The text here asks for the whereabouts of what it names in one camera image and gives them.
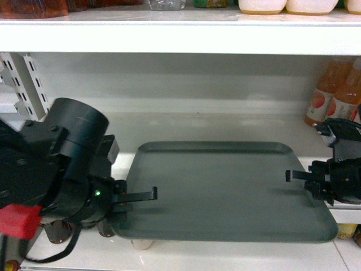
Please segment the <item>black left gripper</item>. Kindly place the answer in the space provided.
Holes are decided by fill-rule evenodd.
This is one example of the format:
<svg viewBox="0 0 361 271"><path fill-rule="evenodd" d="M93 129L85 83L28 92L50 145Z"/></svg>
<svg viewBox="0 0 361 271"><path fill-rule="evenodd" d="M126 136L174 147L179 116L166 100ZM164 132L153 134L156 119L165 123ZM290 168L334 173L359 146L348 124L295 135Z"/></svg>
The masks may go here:
<svg viewBox="0 0 361 271"><path fill-rule="evenodd" d="M73 142L65 144L61 155L65 168L56 184L51 204L42 212L42 223L66 221L81 226L125 222L130 206L126 203L157 200L157 187L141 193L126 193L126 182L114 180L111 168L119 153L113 135L105 135L95 151Z"/></svg>

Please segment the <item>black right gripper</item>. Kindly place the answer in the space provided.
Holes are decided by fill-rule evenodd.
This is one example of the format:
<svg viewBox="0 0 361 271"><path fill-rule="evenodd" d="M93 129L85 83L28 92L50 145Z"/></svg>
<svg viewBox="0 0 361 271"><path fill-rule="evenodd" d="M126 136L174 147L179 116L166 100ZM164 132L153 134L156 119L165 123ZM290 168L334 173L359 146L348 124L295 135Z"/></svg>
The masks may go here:
<svg viewBox="0 0 361 271"><path fill-rule="evenodd" d="M360 205L360 159L313 161L309 172L286 170L285 180L305 180L314 199Z"/></svg>

